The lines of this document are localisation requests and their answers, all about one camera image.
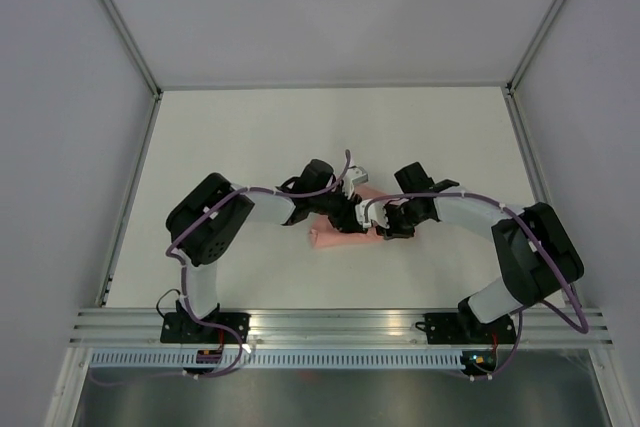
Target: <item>pink towel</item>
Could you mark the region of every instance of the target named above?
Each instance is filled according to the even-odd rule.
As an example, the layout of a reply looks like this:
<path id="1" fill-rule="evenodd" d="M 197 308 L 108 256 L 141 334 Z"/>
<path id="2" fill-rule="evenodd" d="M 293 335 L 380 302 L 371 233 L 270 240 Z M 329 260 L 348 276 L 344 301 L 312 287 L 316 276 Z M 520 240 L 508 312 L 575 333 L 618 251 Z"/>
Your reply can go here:
<path id="1" fill-rule="evenodd" d="M 384 195 L 367 185 L 356 187 L 356 193 L 363 199 L 373 199 Z M 326 215 L 319 215 L 311 226 L 309 238 L 314 249 L 324 249 L 336 245 L 356 245 L 370 244 L 372 242 L 382 242 L 384 239 L 376 233 L 375 228 L 371 228 L 366 234 L 342 234 L 334 229 Z"/>

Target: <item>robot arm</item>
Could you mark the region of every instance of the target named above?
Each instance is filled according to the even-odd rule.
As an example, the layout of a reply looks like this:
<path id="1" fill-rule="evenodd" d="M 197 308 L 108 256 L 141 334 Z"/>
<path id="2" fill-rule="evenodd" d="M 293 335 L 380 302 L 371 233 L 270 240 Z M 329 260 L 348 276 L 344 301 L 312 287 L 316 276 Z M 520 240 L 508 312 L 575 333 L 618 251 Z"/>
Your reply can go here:
<path id="1" fill-rule="evenodd" d="M 461 322 L 470 330 L 488 324 L 520 307 L 534 305 L 560 289 L 558 280 L 529 242 L 517 223 L 507 214 L 474 199 L 450 197 L 411 198 L 415 193 L 460 193 L 457 182 L 435 183 L 419 163 L 395 174 L 405 197 L 403 203 L 363 201 L 355 187 L 368 180 L 364 169 L 350 166 L 341 185 L 329 192 L 307 198 L 286 198 L 247 192 L 237 195 L 215 217 L 196 228 L 180 244 L 189 258 L 187 287 L 190 304 L 198 317 L 217 306 L 216 261 L 224 254 L 247 220 L 294 225 L 310 213 L 327 215 L 340 232 L 366 232 L 375 228 L 386 240 L 410 238 L 422 222 L 432 220 L 462 226 L 493 241 L 502 276 L 458 305 Z M 290 194 L 315 192 L 335 179 L 333 169 L 321 160 L 312 160 L 299 177 L 292 177 L 279 190 Z M 167 229 L 175 240 L 203 211 L 241 186 L 220 174 L 209 175 L 169 215 Z M 579 279 L 584 268 L 575 248 L 553 209 L 544 203 L 528 208 L 509 206 L 531 228 L 567 282 Z"/>

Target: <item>vent grille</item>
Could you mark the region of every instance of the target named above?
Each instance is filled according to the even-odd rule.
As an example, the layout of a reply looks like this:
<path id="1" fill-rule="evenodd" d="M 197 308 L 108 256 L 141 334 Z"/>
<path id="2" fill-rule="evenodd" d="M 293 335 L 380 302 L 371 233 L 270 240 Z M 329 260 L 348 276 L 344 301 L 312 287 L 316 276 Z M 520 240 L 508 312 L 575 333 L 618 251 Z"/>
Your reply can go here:
<path id="1" fill-rule="evenodd" d="M 222 355 L 220 367 L 235 359 L 229 347 Z M 175 367 L 203 368 L 196 362 L 197 349 L 97 349 L 91 367 Z M 397 350 L 261 350 L 244 354 L 240 365 L 257 369 L 389 369 L 389 370 L 459 370 L 462 352 Z"/>

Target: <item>white table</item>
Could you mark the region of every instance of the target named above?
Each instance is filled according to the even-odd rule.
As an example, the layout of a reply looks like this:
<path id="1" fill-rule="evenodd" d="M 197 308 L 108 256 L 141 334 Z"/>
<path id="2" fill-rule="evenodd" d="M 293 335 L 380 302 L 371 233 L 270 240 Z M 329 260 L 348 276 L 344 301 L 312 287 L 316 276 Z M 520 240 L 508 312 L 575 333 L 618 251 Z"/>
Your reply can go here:
<path id="1" fill-rule="evenodd" d="M 178 287 L 165 219 L 207 174 L 272 187 L 312 158 L 339 172 L 345 148 L 388 193 L 400 191 L 393 173 L 420 161 L 436 181 L 533 203 L 497 87 L 166 92 L 107 305 L 151 307 Z M 455 307 L 499 275 L 493 245 L 456 226 L 427 222 L 412 240 L 313 250 L 310 225 L 245 224 L 220 259 L 222 306 Z"/>

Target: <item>pink cloth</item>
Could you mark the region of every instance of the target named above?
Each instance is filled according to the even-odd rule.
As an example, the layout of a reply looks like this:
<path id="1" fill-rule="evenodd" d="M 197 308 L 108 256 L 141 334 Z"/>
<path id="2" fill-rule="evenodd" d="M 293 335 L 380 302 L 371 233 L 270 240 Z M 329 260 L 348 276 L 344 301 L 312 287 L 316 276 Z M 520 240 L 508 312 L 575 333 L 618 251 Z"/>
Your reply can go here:
<path id="1" fill-rule="evenodd" d="M 373 199 L 384 195 L 367 185 L 356 187 L 356 193 L 363 199 Z M 356 245 L 382 242 L 384 239 L 376 233 L 376 229 L 369 229 L 366 234 L 342 234 L 334 229 L 326 215 L 319 215 L 309 231 L 311 246 L 314 249 L 324 249 L 337 245 Z"/>

